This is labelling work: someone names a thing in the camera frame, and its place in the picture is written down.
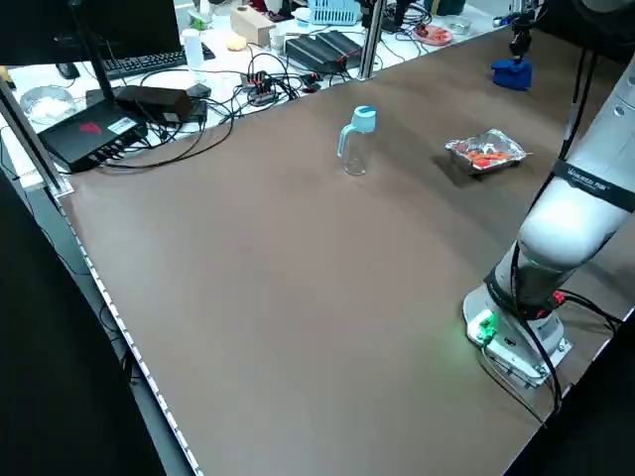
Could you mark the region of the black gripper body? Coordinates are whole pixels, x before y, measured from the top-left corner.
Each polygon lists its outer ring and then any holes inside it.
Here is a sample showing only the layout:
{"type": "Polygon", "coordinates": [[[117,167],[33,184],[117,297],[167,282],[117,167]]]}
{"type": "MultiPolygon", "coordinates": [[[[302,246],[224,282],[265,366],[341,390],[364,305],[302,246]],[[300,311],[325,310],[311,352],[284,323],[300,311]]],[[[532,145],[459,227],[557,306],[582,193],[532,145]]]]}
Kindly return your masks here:
{"type": "Polygon", "coordinates": [[[541,15],[537,12],[514,12],[508,16],[509,25],[515,36],[528,35],[540,18],[541,15]]]}

